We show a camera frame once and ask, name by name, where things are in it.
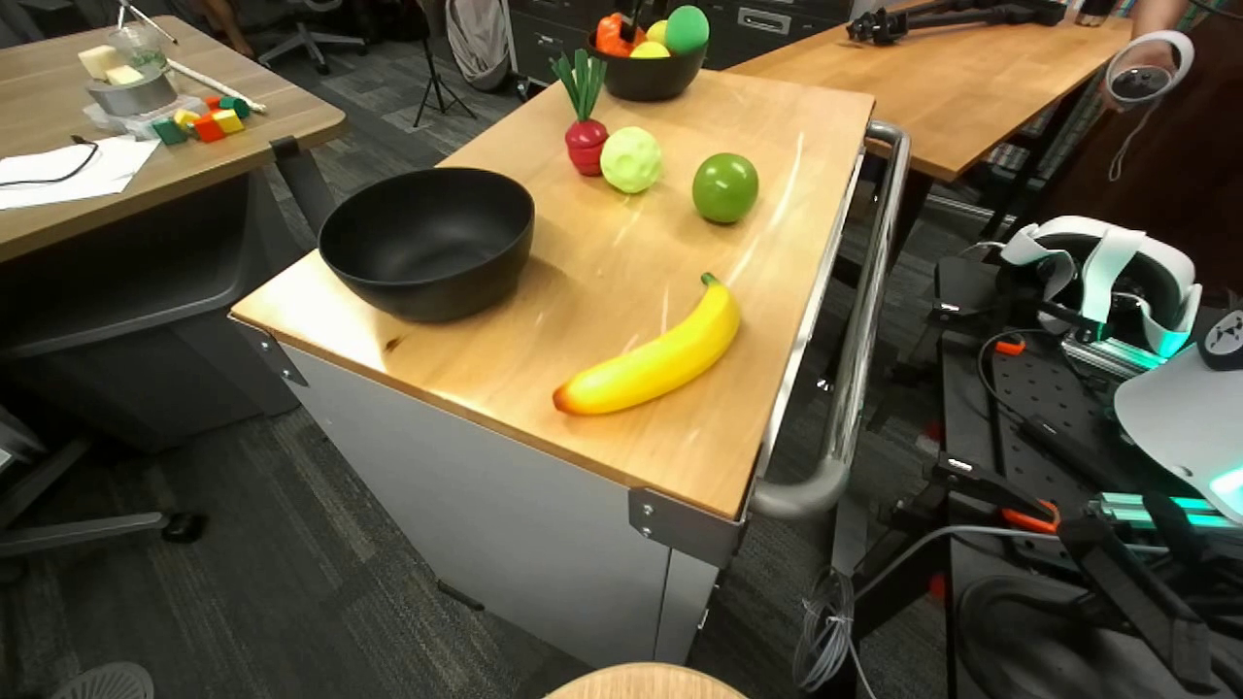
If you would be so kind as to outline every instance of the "round stool seat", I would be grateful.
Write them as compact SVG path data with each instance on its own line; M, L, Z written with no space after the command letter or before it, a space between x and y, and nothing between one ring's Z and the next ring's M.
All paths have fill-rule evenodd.
M743 699L729 682L681 662L614 662L555 688L547 699Z
M154 678L140 662L101 662L74 677L49 699L154 699Z

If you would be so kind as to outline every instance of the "desk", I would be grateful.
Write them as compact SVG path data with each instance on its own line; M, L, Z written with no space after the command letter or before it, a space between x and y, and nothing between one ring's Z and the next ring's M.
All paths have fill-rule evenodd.
M311 253L232 318L278 343L305 413L452 592L590 662L682 658L808 343L869 110L863 94L715 69L681 99L602 98L602 124L641 124L664 146L664 183L623 196L572 172L572 103L542 88L448 158L535 196L510 301L399 323ZM690 209L690 173L727 146L755 158L761 200L715 229ZM610 419L553 409L564 376L690 310L699 270L743 301L722 363Z
M190 23L160 23L173 40L169 57L265 99L269 117L222 143L154 146L114 196L0 214L4 376L140 450L295 409L222 306L269 279L292 247L311 247L286 235L259 172L270 138L313 146L345 119ZM0 156L93 136L77 51L109 36L0 51Z
M988 150L1076 94L1126 40L1126 20L1080 28L1071 10L1056 28L915 29L897 47L853 41L845 28L830 28L734 69L878 98L878 119L897 124L911 146L897 255L932 183L959 183Z
M243 132L222 143L160 146L127 189L114 196L4 209L0 262L250 173L270 158L270 138L300 138L304 146L313 146L343 132L345 117L333 103L225 51L173 14L160 14L160 28L173 40L169 57L265 99L269 117L251 117ZM88 94L77 51L109 40L114 28L0 51L0 156L46 150L68 143L68 136L93 136L93 124L81 117ZM215 94L186 79L178 79L178 85L186 94Z

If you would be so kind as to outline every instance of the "yellow banana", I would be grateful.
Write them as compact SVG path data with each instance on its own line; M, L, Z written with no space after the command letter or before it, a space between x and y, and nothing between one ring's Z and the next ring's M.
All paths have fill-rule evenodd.
M743 310L727 284L699 275L702 296L689 318L638 348L606 357L553 391L572 414L610 414L667 397L702 376L738 339Z

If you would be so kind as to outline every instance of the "paper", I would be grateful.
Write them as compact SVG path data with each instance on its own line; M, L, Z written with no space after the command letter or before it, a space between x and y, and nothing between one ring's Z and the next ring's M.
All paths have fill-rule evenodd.
M136 136L109 136L93 143L96 143L93 156L88 156L88 143L67 143L54 150L0 158L0 209L116 195L127 187L131 173L142 172L142 164L160 146L160 138L136 138Z

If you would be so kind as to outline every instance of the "green light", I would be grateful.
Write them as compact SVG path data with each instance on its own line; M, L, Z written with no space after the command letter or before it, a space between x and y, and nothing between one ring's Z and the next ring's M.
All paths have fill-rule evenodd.
M1187 339L1191 339L1191 332L1170 328L1170 332L1163 339L1163 344L1159 344L1163 363L1166 363L1181 344L1187 344Z
M1100 493L1103 498L1103 507L1116 517L1116 520L1126 520L1133 529L1155 529L1155 517L1146 511L1140 506L1140 493ZM1170 498L1191 529L1234 529L1227 517L1219 517L1203 498Z
M1223 507L1232 507L1232 517L1243 517L1243 466L1213 477L1208 489L1219 498Z
M1139 344L1116 343L1116 339L1091 343L1091 348L1100 348L1100 353L1106 353L1106 357L1116 357L1124 363L1133 363L1140 374L1155 374L1155 369L1163 369L1170 361L1170 353L1148 353L1148 348L1139 348Z

